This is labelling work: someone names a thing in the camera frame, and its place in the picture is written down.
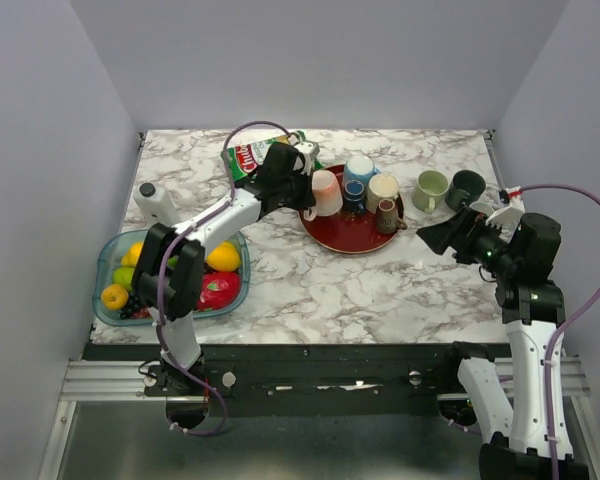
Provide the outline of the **pink mug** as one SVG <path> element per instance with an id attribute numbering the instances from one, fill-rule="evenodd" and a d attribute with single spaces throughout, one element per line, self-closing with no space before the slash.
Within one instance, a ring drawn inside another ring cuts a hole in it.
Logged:
<path id="1" fill-rule="evenodd" d="M 333 172 L 316 171 L 312 177 L 312 193 L 316 205 L 302 213 L 304 220 L 313 221 L 316 217 L 329 217 L 341 210 L 343 206 L 341 187 Z"/>

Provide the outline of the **dark teal mug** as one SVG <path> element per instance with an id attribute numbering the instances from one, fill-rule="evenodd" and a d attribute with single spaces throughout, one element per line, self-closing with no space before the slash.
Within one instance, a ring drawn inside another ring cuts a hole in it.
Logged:
<path id="1" fill-rule="evenodd" d="M 486 181 L 479 173 L 461 170 L 451 180 L 445 203 L 451 210 L 458 212 L 477 201 L 485 190 Z"/>

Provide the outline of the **grey-blue textured mug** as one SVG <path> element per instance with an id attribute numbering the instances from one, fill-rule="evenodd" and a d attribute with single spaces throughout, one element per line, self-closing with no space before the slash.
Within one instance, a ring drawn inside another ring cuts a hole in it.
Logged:
<path id="1" fill-rule="evenodd" d="M 470 205 L 470 208 L 481 214 L 484 214 L 487 217 L 491 216 L 495 212 L 494 208 L 491 205 L 481 201 L 473 202 Z"/>

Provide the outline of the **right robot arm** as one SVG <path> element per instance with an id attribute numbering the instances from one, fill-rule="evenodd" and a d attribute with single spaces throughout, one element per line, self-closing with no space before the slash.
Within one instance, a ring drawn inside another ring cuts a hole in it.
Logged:
<path id="1" fill-rule="evenodd" d="M 562 291 L 550 280 L 561 226 L 539 213 L 521 216 L 510 241 L 486 216 L 469 207 L 451 219 L 418 229 L 437 255 L 453 249 L 461 264 L 478 264 L 496 280 L 513 367 L 508 398 L 488 351 L 456 342 L 440 367 L 449 390 L 465 390 L 482 436 L 483 479 L 587 479 L 574 458 L 562 400 L 561 344 L 565 322 Z"/>

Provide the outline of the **brown striped stoneware mug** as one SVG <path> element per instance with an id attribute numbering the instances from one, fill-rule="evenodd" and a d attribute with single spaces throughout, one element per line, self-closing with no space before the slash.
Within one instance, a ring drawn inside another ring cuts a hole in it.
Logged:
<path id="1" fill-rule="evenodd" d="M 383 199 L 379 202 L 376 209 L 376 228 L 379 233 L 385 235 L 392 235 L 407 228 L 393 199 Z"/>

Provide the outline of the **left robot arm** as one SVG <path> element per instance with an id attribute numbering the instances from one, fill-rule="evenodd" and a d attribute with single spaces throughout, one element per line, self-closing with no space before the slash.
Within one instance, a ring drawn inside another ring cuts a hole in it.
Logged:
<path id="1" fill-rule="evenodd" d="M 278 209 L 310 214 L 316 205 L 312 176 L 319 151 L 310 141 L 274 143 L 263 164 L 212 207 L 175 226 L 157 223 L 148 230 L 132 287 L 153 309 L 160 356 L 171 365 L 167 382 L 177 393 L 189 395 L 201 385 L 193 312 L 202 293 L 206 256 Z"/>

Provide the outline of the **dark blue glazed mug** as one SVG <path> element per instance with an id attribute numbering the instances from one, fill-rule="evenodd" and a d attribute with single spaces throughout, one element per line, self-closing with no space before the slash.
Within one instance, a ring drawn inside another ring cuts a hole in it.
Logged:
<path id="1" fill-rule="evenodd" d="M 365 210 L 365 186 L 359 180 L 349 180 L 343 185 L 343 211 L 362 215 Z"/>

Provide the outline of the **light green mug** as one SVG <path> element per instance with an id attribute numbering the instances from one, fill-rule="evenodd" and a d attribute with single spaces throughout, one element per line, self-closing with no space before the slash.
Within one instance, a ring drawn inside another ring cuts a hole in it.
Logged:
<path id="1" fill-rule="evenodd" d="M 449 189 L 449 181 L 441 172 L 427 170 L 422 172 L 411 193 L 416 209 L 423 213 L 433 213 L 444 200 Z"/>

